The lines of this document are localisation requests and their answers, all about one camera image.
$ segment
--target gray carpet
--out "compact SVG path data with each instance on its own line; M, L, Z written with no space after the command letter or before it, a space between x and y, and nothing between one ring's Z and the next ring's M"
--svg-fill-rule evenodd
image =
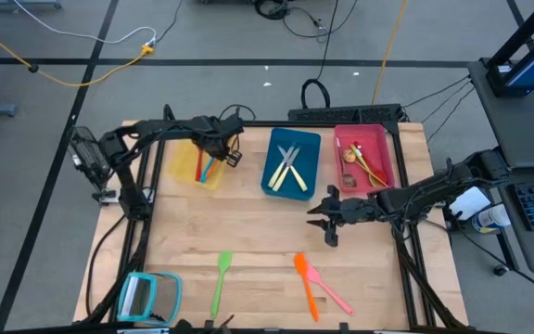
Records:
M184 0L177 24L152 58L322 56L324 45L291 35L281 22L263 19L249 6L214 2L202 6L195 0ZM329 21L332 1L296 3L323 22ZM534 0L517 3L524 17L534 9ZM66 0L62 4L62 10L41 8L35 14L59 29L96 34L109 0ZM161 31L172 19L176 5L176 1L120 0L108 36L124 35L141 24ZM344 17L350 6L350 1L341 1L338 16ZM401 0L360 0L347 25L333 35L329 57L381 59L400 6ZM311 33L307 20L300 15L290 18L289 24ZM495 52L515 28L505 0L412 1L390 58L476 60ZM124 44L105 45L101 58L132 58L147 38L141 32ZM9 12L0 12L0 39L22 56L33 58L89 58L94 46L93 41L54 35L25 15ZM523 49L517 55L525 53ZM5 57L0 50L0 58ZM79 82L85 70L85 66L42 68L72 82ZM94 77L111 68L97 66ZM301 84L317 72L318 67L312 66L132 67L89 88L78 123L101 135L125 119L158 118L164 103L170 103L179 118L215 115L229 104L242 103L254 108L260 120L284 120L289 109L300 107ZM370 103L377 74L377 67L327 67L322 82L333 105L363 105ZM387 68L377 103L406 104L465 75L465 69ZM0 117L0 301L76 93L75 88L50 83L21 66L0 65L0 103L19 107L16 118ZM411 119L420 122L450 93L408 108ZM323 105L316 89L309 89L307 99L310 106ZM428 136L438 129L456 101L452 99L426 122ZM495 145L474 92L429 147L434 168L439 169L447 157L458 161ZM66 158L6 329L70 323L98 215L97 206L89 199L91 191ZM494 237L476 239L499 252ZM487 330L534 333L534 287L513 273L493 276L495 263L462 237L453 238L452 246L470 323ZM527 270L517 245L515 250L523 270Z

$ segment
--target cable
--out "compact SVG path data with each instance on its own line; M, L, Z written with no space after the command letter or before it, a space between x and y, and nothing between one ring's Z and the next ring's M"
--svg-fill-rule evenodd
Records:
M449 120L449 118L452 116L452 114L456 111L456 109L459 107L459 105L461 104L461 102L467 97L469 96L469 94L471 94L471 92L473 92L475 90L475 87L471 88L463 97L461 97L459 99L459 102L456 103L456 106L454 106L454 108L452 109L451 113L446 117L446 119L444 119L444 122L442 122L442 124L440 125L440 127L438 129L436 129L436 131L434 132L434 134L432 134L428 139L426 139L426 143L429 143L430 140L432 140L432 138L434 137L434 135L436 135L438 133L438 131L440 131L440 129L442 128L442 126L444 126L444 124L446 124L446 122Z
M323 37L323 36L329 36L331 33L333 32L336 32L338 31L339 29L341 29L341 27L343 27L343 25L345 24L345 22L348 21L348 19L350 18L351 16L351 13L353 13L353 9L356 7L356 5L358 4L358 0L354 0L353 1L353 5L351 6L351 9L350 9L350 12L348 13L348 15L343 19L343 21L341 22L341 24L339 24L338 27L336 27L335 29L331 29L330 31L328 32L324 32L324 33L317 33L317 34L314 34L314 35L307 35L307 34L302 34L302 33L297 33L297 32L294 32L288 25L287 25L287 22L286 22L286 17L283 18L283 22L284 22L284 26L286 26L286 28L291 32L293 33L294 35L296 35L297 37L304 37L304 38L318 38L319 37ZM294 7L291 7L287 14L291 14L292 10L300 10L302 12L304 12L306 15L308 15L308 17L311 19L312 21L312 24L319 28L319 29L325 29L326 30L326 27L323 26L321 24L321 22L319 22L318 19L315 19L313 15L311 15L311 13L309 13L308 10L302 8L302 7L298 7L298 6L294 6Z
M218 116L218 120L222 120L222 117L223 117L223 114L228 111L229 109L231 108L234 108L234 107L238 107L238 109L236 110L236 113L239 112L239 109L240 108L244 108L246 110L248 110L248 112L250 112L250 114L252 115L252 121L255 121L257 120L257 115L255 115L255 111L253 111L251 108L245 106L245 105L241 105L241 104L231 104L230 106L226 107L224 110L222 110L222 112L220 113L220 116Z
M96 259L96 255L98 254L98 251L100 250L100 246L102 246L102 243L104 240L110 236L110 234L119 227L121 222L125 219L125 215L121 216L117 223L115 223L108 231L107 233L102 236L100 241L96 244L96 247L94 248L94 251L92 252L92 259L90 259L90 265L88 267L88 279L85 284L85 312L89 315L92 314L92 311L90 309L90 290L92 288L92 273L94 272L94 261Z
M102 42L102 43L106 43L106 44L118 44L124 40L126 40L127 38L131 37L133 34L137 33L137 32L140 32L142 30L149 30L151 32L153 32L153 36L152 38L149 40L149 42L146 43L146 45L150 45L150 46L153 46L155 43L156 43L156 31L153 29L153 28L150 28L150 27L140 27L140 28L137 28L135 29L134 31L132 32L129 32L128 34L126 34L124 37L122 37L121 39L119 40L116 40L116 41L106 41L106 40L103 40L103 39L100 39L96 36L92 36L92 35L88 35L88 34L81 34L81 33L74 33L74 32L63 32L61 30L58 30L58 29L55 29L51 26L49 26L48 24L42 22L41 20L39 20L37 17L35 17L30 11L28 11L28 9L26 9L18 0L14 0L14 2L16 3L16 5L26 14L28 14L28 16L30 16L31 18L33 18L35 21L37 21L38 23L40 23L41 25L43 25L45 28L47 28L49 31L51 32L56 32L56 33L59 33L59 34L64 34L64 35L68 35L68 36L75 36L75 37L82 37L82 38L89 38L89 39L93 39L95 41L98 41L98 42Z
M502 259L500 259L498 256L496 256L495 254L493 254L491 251L489 250L486 250L484 247L482 247L481 245L479 245L478 243L476 243L473 239L471 239L464 231L463 231L463 228L461 227L460 224L456 224L457 225L457 228L463 233L463 237L465 237L467 240L469 240L472 244L474 244L477 248L479 248L480 250L484 251L486 254L488 254L491 258L493 258L494 260L496 260L497 262L499 262L501 265L505 266L506 268L508 268L510 271L513 271L519 275L521 275L524 279L526 279L527 281L529 281L530 283L534 284L534 279L531 278L530 276L528 276L527 274L521 272L520 270L516 269L516 268L511 268L505 261L503 261Z
M181 0L181 2L178 3L178 7L174 11L174 17L172 18L171 25L169 25L168 28L166 28L166 30L162 33L162 35L159 36L158 40L156 40L156 44L159 43L159 41L161 41L162 38L164 38L164 36L166 35L166 32L168 32L170 29L172 29L172 27L176 23L176 17L178 16L178 11L181 9L181 5L182 4L183 4L183 0Z
M463 90L463 88L465 88L468 84L470 84L471 82L467 82L465 83L464 85L462 85L459 89L457 89L454 93L452 93L447 99L445 99L444 101L442 101L442 103L440 103L440 105L434 109L434 111L430 112L429 115L427 115L423 121L421 122L425 122L427 120L429 120L430 117L432 117L436 112L438 112L438 110L440 110L445 104L448 103L448 101L451 100L451 98L457 94L459 94L460 91Z
M426 222L426 223L428 223L429 225L433 225L434 227L437 227L437 228L443 230L444 232L447 232L447 233L449 232L449 230L448 230L446 227L444 227L444 226L442 226L442 225L440 225L440 224L436 224L436 223L434 223L434 222L428 221L427 219L423 219L422 221L420 221L420 223L421 223L421 222Z
M378 94L378 86L380 86L380 81L382 80L382 76L385 73L385 67L387 66L388 56L390 56L390 49L392 48L393 42L395 41L397 30L399 29L399 26L401 25L401 20L403 19L403 14L405 13L406 6L407 6L407 0L403 0L403 4L400 6L399 15L397 16L397 23L395 23L395 28L393 28L393 33L390 35L390 40L388 40L387 52L385 53L385 58L382 60L382 66L380 67L378 78L376 79L375 92L372 95L371 104L374 104L376 102L376 95Z
M446 91L447 89L449 89L449 88L451 88L451 87L454 87L456 84L462 82L463 80L465 80L465 79L468 78L468 77L469 77L469 75L465 75L465 77L464 77L463 79L461 79L461 80L459 80L459 81L457 81L457 82L455 82L455 83L451 83L451 84L449 84L448 86L446 86L446 87L440 89L439 91L437 91L437 92L435 92L435 93L426 95L426 96L424 96L424 97L422 97L422 98L418 98L418 99L416 99L414 102L409 103L409 104L407 104L407 105L405 105L405 106L403 106L403 107L404 107L404 108L409 108L410 106L412 106L412 105L414 105L414 104L416 104L416 103L422 102L423 100L425 100L425 99L427 99L427 98L430 98L430 97L432 97L432 96L436 96L436 95L438 95L438 94L440 94L440 93Z
M261 6L265 1L266 0L255 0L255 11L257 14L271 20L283 19L287 15L287 0L281 0L281 4L278 7L271 8L268 13L261 11Z
M335 14L337 13L337 7L339 6L339 0L335 1L335 8L333 8L333 14L331 15L331 27L333 27L333 22L335 21ZM321 90L321 94L323 94L324 98L324 107L330 108L331 107L331 96L329 95L329 92L326 90L326 87L324 84L319 82L319 79L321 78L321 75L323 74L323 68L324 63L326 62L326 53L329 50L329 42L331 41L331 34L329 34L326 38L326 45L324 46L324 54L323 54L323 61L321 61L321 69L319 70L319 75L315 79L308 79L304 84L302 85L302 90L300 91L300 101L302 102L302 108L307 109L308 106L306 105L306 88L308 88L311 84L316 84L317 87Z
M333 8L333 15L331 15L331 24L329 24L330 27L333 27L333 22L335 21L335 13L337 13L338 5L339 5L339 0L336 0L335 8ZM329 50L329 41L331 41L330 35L326 39L326 45L324 46L323 61L321 62L321 70L319 71L319 75L315 79L316 81L318 81L321 78L321 74L323 74L324 62L326 61L326 52Z
M4 49L10 56L12 56L13 58L15 58L17 61L19 61L20 63L22 63L23 65L26 65L26 67L28 67L28 71L30 71L31 73L36 73L38 72L39 74L43 75L45 78L49 79L49 80L52 80L58 84L62 84L62 85L66 85L68 87L84 87L84 86L89 86L91 84L97 84L97 83L100 83L102 81L104 81L105 79L107 79L111 74L117 72L117 71L120 71L120 70L123 70L125 68L128 68L129 66L133 65L134 63L136 63L137 61L139 61L141 58L149 55L149 54L152 54L154 52L154 48L152 48L151 46L149 45L142 45L142 51L141 53L139 54L139 56L137 56L135 59L131 60L130 62L126 63L125 65L121 65L119 66L118 68L115 68L109 72L107 72L105 75L101 76L100 78L98 79L95 79L91 82L88 82L88 83L66 83L44 71L41 71L39 70L38 68L38 65L32 65L31 63L29 63L28 61L26 61L25 59L23 59L22 57L18 56L17 54L15 54L12 50L10 50L7 46L5 46L3 43L0 42L0 47L2 49Z

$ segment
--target blue container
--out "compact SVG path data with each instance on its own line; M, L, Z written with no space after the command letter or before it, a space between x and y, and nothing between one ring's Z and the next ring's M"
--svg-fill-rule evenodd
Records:
M268 186L269 180L284 159L284 156L282 156L282 153L277 146L281 146L284 150L288 151L293 143L295 143L295 147L300 147L300 151L298 156L294 159L292 166L296 168L296 171L298 171L298 174L302 177L308 189L302 191L294 174L289 171L279 190L273 191ZM267 160L265 161L263 178L261 180L261 187L265 194L288 199L309 200L312 195L314 195L314 189L316 187L316 172L319 165L320 151L320 135L303 131L274 128L271 131Z

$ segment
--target desk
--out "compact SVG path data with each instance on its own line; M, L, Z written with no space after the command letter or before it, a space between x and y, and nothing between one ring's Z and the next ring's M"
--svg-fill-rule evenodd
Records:
M233 251L232 266L226 273L220 313L216 323L234 314L231 328L339 328L348 322L351 329L408 327L405 301L395 242L388 224L346 225L337 230L339 247L324 244L323 231L305 221L305 212L320 203L326 186L336 184L333 129L303 129L322 136L318 182L309 202L279 199L261 190L261 174L270 138L270 128L247 127L240 136L244 157L235 169L226 169L221 186L211 192L179 183L166 170L174 146L166 146L146 255L146 270L165 270L184 282L178 318L203 327L210 318L210 304L217 281L220 251ZM426 138L421 124L401 123L400 140L410 182L432 174ZM388 149L394 161L392 137ZM122 215L118 206L103 208L98 219L93 247ZM430 219L441 222L441 212ZM420 225L420 239L430 285L466 323L451 246L446 233L434 226ZM96 258L92 300L97 303L117 273L124 238L124 225L101 247ZM325 292L312 285L321 320L312 320L300 277L293 264L297 251L304 251L322 278L356 311L346 315ZM85 317L85 279L74 318ZM423 322L421 297L418 319Z
M514 168L510 182L534 182L534 92L522 98L496 98L483 64L473 62L468 69L506 162ZM519 216L516 198L505 187L499 191L528 268L534 272L534 231Z

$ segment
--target pink spatula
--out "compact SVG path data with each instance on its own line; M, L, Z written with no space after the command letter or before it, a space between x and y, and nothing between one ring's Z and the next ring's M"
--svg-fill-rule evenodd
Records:
M348 313L348 315L355 315L355 312L353 312L353 309L351 309L351 307L346 302L343 302L343 300L339 296L337 296L335 292L333 292L329 287L326 286L326 284L321 279L321 275L319 274L319 272L316 271L316 269L314 269L314 267L310 263L306 262L306 264L307 264L306 277L308 278L308 280L310 280L312 283L316 283L320 285L321 288L323 288L326 291L326 293L328 293L329 296L331 296L331 298L333 298L333 300L336 303L338 303L339 306L341 306L343 311Z

